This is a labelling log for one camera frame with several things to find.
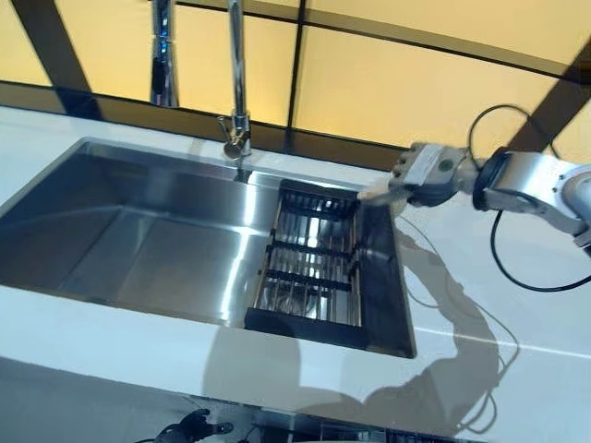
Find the white countertop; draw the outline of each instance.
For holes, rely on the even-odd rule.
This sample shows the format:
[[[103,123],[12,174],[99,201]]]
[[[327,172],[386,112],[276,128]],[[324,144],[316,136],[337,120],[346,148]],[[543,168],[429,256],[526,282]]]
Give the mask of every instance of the white countertop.
[[[222,145],[212,141],[0,107],[0,204],[87,136],[224,162]],[[355,186],[384,176],[269,152],[255,152],[249,161],[255,169]],[[418,300],[410,301],[413,360],[5,286],[0,286],[0,356],[425,433],[489,441],[591,441],[591,285],[543,294],[505,280],[488,249],[493,214],[476,212],[466,196],[435,209],[407,208],[403,216],[440,254],[430,252],[408,221],[397,222],[407,234],[400,236],[406,283]],[[513,274],[536,285],[579,280],[591,268],[568,235],[531,216],[505,218],[499,250]],[[499,356],[509,363],[504,372]]]

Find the stainless steel sink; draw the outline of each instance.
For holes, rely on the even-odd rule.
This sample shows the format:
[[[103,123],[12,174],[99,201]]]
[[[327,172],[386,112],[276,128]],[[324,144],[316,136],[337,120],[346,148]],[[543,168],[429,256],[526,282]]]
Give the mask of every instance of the stainless steel sink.
[[[306,240],[310,237],[309,222],[308,230],[302,227],[298,235],[286,233],[275,238],[279,228],[291,226],[286,224],[291,219],[281,212],[283,182],[282,177],[271,174],[81,140],[0,208],[0,284],[412,356],[414,346],[399,267],[393,267],[391,260],[395,257],[392,229],[387,233],[392,237],[386,245],[390,253],[379,246],[383,251],[364,254],[364,250],[372,251],[362,245],[363,238],[368,239],[363,227],[357,233],[356,245],[356,202],[355,193],[351,193],[352,199],[347,200],[352,209],[346,221],[350,227],[347,247],[343,243],[343,250],[334,253],[339,260],[331,259],[333,252],[320,248],[324,245],[322,226],[329,222],[319,221],[314,239],[319,253],[314,258]],[[301,194],[299,184],[289,183],[295,183],[296,191],[291,186],[290,196],[297,201],[299,197],[293,194]],[[310,189],[320,194],[326,190],[327,195],[341,192],[305,184],[304,190]],[[336,198],[323,201],[336,208]],[[311,210],[316,217],[319,209],[307,209]],[[298,217],[306,226],[308,219],[302,214],[306,213],[300,210]],[[366,224],[375,224],[375,220]],[[293,240],[295,245],[289,245],[287,240]],[[296,262],[302,257],[316,259],[316,264],[310,265],[312,274],[316,272],[310,283],[308,270],[299,276],[295,267],[268,270],[275,243],[283,249],[291,248]],[[319,261],[320,253],[327,257],[324,261]],[[347,268],[354,254],[366,259]],[[337,261],[342,282],[332,287],[338,291],[331,290],[326,277],[335,272],[319,275],[320,263]],[[370,279],[359,277],[360,271]],[[286,288],[281,293],[291,294],[293,299],[290,311],[273,313],[270,306],[277,303],[272,297],[277,298],[279,292],[273,288],[280,287],[279,279],[281,287]],[[393,289],[385,290],[386,284]],[[336,300],[338,293],[340,300],[345,300],[345,307],[339,308],[341,318],[354,317],[355,322],[338,324],[347,322],[336,316],[336,305],[331,308],[331,291],[332,299]],[[288,328],[295,332],[285,333],[285,323],[277,328],[277,321],[283,321],[281,316],[287,316],[290,322],[296,317],[294,292],[303,294],[300,306],[317,303],[317,308],[300,308],[302,318],[298,321],[305,324],[290,324]],[[346,306],[349,299],[356,303],[355,312]],[[321,312],[327,313],[325,317],[320,317]],[[255,318],[251,325],[245,324],[249,318]],[[387,326],[388,320],[395,326]],[[332,331],[325,331],[327,324]],[[313,329],[315,335],[310,337]],[[350,333],[356,338],[343,341],[341,337]]]

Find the black cord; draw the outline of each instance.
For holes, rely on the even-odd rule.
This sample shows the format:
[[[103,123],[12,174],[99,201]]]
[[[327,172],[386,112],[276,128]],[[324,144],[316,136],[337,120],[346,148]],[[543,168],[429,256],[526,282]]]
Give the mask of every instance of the black cord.
[[[558,153],[558,151],[556,150],[556,148],[554,147],[552,137],[548,134],[548,132],[546,132],[544,130],[542,125],[533,116],[530,115],[530,113],[528,111],[526,111],[525,109],[523,109],[515,104],[509,104],[509,103],[496,104],[494,106],[490,106],[488,109],[485,109],[482,113],[480,113],[478,115],[478,117],[474,120],[474,122],[472,122],[472,125],[470,125],[470,130],[468,131],[467,149],[468,149],[468,153],[470,154],[470,158],[472,159],[472,163],[475,165],[475,167],[478,171],[481,171],[482,168],[476,162],[476,159],[474,157],[474,152],[473,152],[474,129],[476,128],[476,124],[482,119],[482,117],[484,117],[485,115],[492,113],[493,111],[496,111],[498,109],[513,109],[514,111],[524,115],[525,118],[527,118],[527,122],[531,126],[533,126],[534,129],[538,132],[538,134],[541,135],[543,138],[545,138],[545,140],[548,142],[548,145],[549,145],[552,153],[554,154],[554,156],[557,159],[559,159],[561,157],[560,154]],[[553,288],[538,288],[536,286],[531,286],[529,284],[522,283],[522,282],[518,281],[517,279],[515,279],[505,269],[505,267],[502,266],[501,260],[499,259],[499,255],[497,254],[497,229],[499,228],[499,222],[501,221],[501,216],[502,216],[502,210],[500,210],[497,213],[497,217],[495,218],[495,222],[492,224],[492,229],[490,230],[490,251],[492,252],[492,257],[494,258],[495,263],[497,264],[497,267],[499,267],[499,270],[511,282],[515,283],[517,286],[520,286],[524,289],[527,289],[529,291],[535,291],[537,293],[559,293],[562,291],[568,291],[570,289],[578,288],[579,286],[582,286],[582,285],[589,283],[591,281],[591,275],[589,275],[588,277],[585,277],[584,279],[582,279],[580,281],[576,281],[575,283],[571,283],[571,284],[566,284],[564,286],[556,286]]]
[[[524,108],[521,108],[519,106],[517,106],[516,104],[509,104],[509,103],[502,103],[502,104],[495,104],[494,106],[490,106],[489,108],[485,109],[483,112],[481,112],[477,118],[474,119],[474,122],[472,122],[472,125],[470,125],[470,129],[468,130],[468,153],[470,154],[470,159],[472,160],[472,163],[475,165],[476,169],[478,171],[482,170],[482,166],[480,166],[477,162],[476,162],[476,158],[474,157],[474,151],[473,151],[473,147],[474,147],[474,130],[476,129],[476,125],[478,124],[478,122],[482,119],[482,117],[484,117],[486,114],[490,114],[493,111],[496,111],[498,109],[513,109],[514,111],[518,112],[521,115],[524,115],[525,118],[527,119],[527,122],[534,127],[534,129],[538,132],[538,134],[540,136],[542,136],[549,144],[550,149],[552,150],[552,153],[557,157],[560,158],[560,154],[556,151],[556,148],[554,148],[554,143],[552,142],[552,137],[548,134],[548,132],[546,132],[544,130],[544,128],[542,127],[542,125],[534,118],[530,115],[530,113],[528,111],[526,111]]]
[[[433,243],[428,239],[428,237],[425,235],[425,233],[423,233],[422,230],[420,230],[414,223],[412,223],[410,220],[408,220],[405,216],[399,215],[398,217],[403,219],[408,224],[410,224],[411,227],[423,238],[423,240],[425,240],[429,244],[431,249],[433,249],[433,254],[435,254],[437,257],[439,257],[441,259],[441,261],[443,261],[443,259],[441,258],[440,252],[437,250],[435,245],[433,245]],[[448,290],[448,294],[449,294],[448,284],[449,284],[449,273],[446,274],[446,276],[445,276],[445,286],[446,286],[446,289]],[[427,305],[425,303],[420,302],[410,293],[410,291],[409,291],[409,295],[411,296],[411,298],[413,300],[415,300],[420,305],[423,305],[425,307],[430,307],[430,308],[439,308],[439,305]],[[455,305],[455,303],[451,297],[450,297],[450,302],[453,305]],[[483,305],[481,305],[480,303],[478,303],[475,300],[472,300],[472,303],[474,303],[478,307],[478,309],[480,309],[487,316],[489,316],[494,322],[496,322],[499,326],[501,326],[501,328],[503,328],[505,330],[505,332],[507,332],[509,334],[509,336],[511,337],[511,339],[515,343],[515,352],[513,353],[513,355],[509,359],[509,361],[505,362],[505,360],[501,357],[501,354],[500,353],[498,354],[499,360],[501,361],[501,364],[502,364],[502,370],[497,375],[497,378],[498,378],[497,379],[497,386],[499,386],[499,383],[501,383],[502,378],[505,377],[505,374],[509,370],[509,367],[515,362],[515,360],[517,360],[517,357],[519,356],[519,353],[521,352],[521,345],[520,345],[519,341],[517,340],[517,337],[515,337],[515,334],[513,334],[511,332],[511,330],[509,328],[507,328],[498,318],[493,316],[487,309],[485,309],[485,307]],[[480,408],[478,409],[476,414],[470,420],[468,420],[466,423],[458,424],[458,426],[457,426],[458,431],[467,429],[471,432],[474,432],[475,434],[484,434],[494,425],[495,421],[497,420],[497,403],[495,402],[495,399],[492,396],[493,390],[494,390],[494,388],[491,388],[485,393],[485,397],[484,397],[482,404],[480,405]],[[493,406],[492,418],[490,419],[488,424],[486,426],[484,426],[482,429],[474,429],[471,426],[476,421],[478,421],[480,419],[480,417],[482,416],[482,414],[486,410],[489,402],[491,402],[492,406]]]
[[[429,309],[435,309],[436,307],[439,307],[439,305],[430,305],[429,303],[425,303],[425,302],[421,302],[418,298],[416,298],[416,296],[413,294],[413,292],[406,288],[406,292],[408,293],[408,296],[410,298],[412,298],[415,303],[417,303],[418,305],[421,305],[423,307],[428,307]]]
[[[252,431],[254,431],[255,429],[257,429],[257,425],[253,425],[250,430],[247,432],[247,434],[245,435],[244,438],[242,438],[240,441],[238,441],[238,443],[242,443],[242,442],[247,442],[248,443],[248,437],[250,437],[250,434],[252,433]]]
[[[499,222],[501,221],[502,210],[497,213],[497,217],[495,218],[495,222],[492,224],[492,230],[490,231],[490,251],[492,252],[492,256],[499,267],[499,270],[502,274],[507,277],[510,281],[515,283],[517,286],[522,288],[528,289],[530,291],[536,291],[537,293],[559,293],[561,291],[568,291],[570,289],[578,288],[579,286],[583,286],[586,283],[591,281],[591,275],[576,281],[575,283],[565,284],[564,286],[555,286],[553,288],[538,288],[536,286],[530,286],[529,284],[522,283],[514,278],[504,266],[502,266],[501,260],[499,259],[499,255],[497,254],[497,229],[499,228]]]

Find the pull-down faucet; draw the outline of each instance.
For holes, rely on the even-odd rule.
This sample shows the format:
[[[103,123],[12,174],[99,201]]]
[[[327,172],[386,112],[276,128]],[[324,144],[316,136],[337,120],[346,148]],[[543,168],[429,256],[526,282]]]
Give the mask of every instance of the pull-down faucet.
[[[217,118],[225,136],[223,152],[232,160],[250,155],[250,118],[244,60],[243,0],[228,0],[230,17],[230,50],[234,82],[232,128],[228,130],[223,116]],[[150,100],[165,107],[178,106],[175,72],[175,0],[152,0],[153,59]]]
[[[152,60],[150,102],[178,106],[175,66],[175,0],[152,0]]]

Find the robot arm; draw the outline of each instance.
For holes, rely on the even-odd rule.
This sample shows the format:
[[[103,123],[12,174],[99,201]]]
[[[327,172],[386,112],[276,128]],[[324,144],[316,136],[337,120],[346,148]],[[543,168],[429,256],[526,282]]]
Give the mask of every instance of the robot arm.
[[[387,186],[359,198],[370,205],[406,201],[433,207],[457,192],[472,195],[477,210],[537,215],[573,235],[591,257],[591,165],[504,149],[473,161],[467,149],[414,143],[393,166]]]

